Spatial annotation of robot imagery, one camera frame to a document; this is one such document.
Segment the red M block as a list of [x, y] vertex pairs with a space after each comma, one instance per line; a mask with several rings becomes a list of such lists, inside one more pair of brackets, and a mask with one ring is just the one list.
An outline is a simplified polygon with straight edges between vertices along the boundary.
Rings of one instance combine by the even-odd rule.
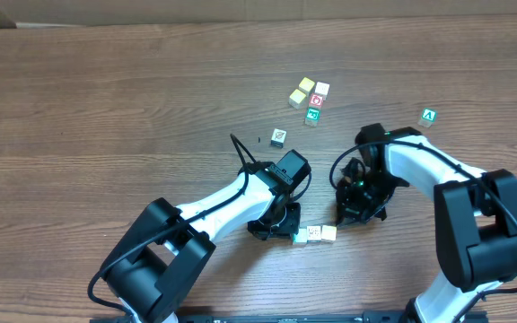
[[292, 237], [293, 244], [306, 244], [308, 242], [308, 231], [306, 228], [299, 228]]

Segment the white block blue H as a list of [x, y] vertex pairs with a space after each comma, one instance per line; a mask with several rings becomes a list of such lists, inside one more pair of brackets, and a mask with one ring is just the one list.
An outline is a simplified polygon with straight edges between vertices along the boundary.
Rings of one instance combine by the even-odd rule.
[[319, 225], [310, 225], [306, 227], [308, 242], [321, 242], [322, 229]]

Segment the yellow plain wooden block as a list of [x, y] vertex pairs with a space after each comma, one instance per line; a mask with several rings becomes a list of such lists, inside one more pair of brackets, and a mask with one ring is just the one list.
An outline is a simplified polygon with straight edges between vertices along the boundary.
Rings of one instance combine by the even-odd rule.
[[322, 241], [333, 243], [337, 239], [337, 227], [322, 225], [320, 237]]

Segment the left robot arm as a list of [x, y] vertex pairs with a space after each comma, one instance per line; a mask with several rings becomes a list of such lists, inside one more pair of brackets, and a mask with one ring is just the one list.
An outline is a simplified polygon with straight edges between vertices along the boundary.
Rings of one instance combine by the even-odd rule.
[[245, 164], [229, 186], [174, 206], [150, 203], [101, 265], [97, 276], [132, 322], [175, 322], [217, 243], [241, 226], [257, 239], [290, 239], [299, 231], [294, 190], [311, 175], [295, 150], [279, 162]]

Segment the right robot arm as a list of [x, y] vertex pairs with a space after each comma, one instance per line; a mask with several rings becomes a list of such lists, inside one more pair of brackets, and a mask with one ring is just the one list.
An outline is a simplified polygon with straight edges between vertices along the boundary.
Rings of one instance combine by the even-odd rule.
[[470, 310], [494, 294], [517, 293], [517, 178], [485, 171], [435, 148], [413, 127], [362, 127], [336, 190], [337, 224], [385, 219], [397, 188], [434, 203], [439, 274], [398, 314], [400, 322], [480, 322]]

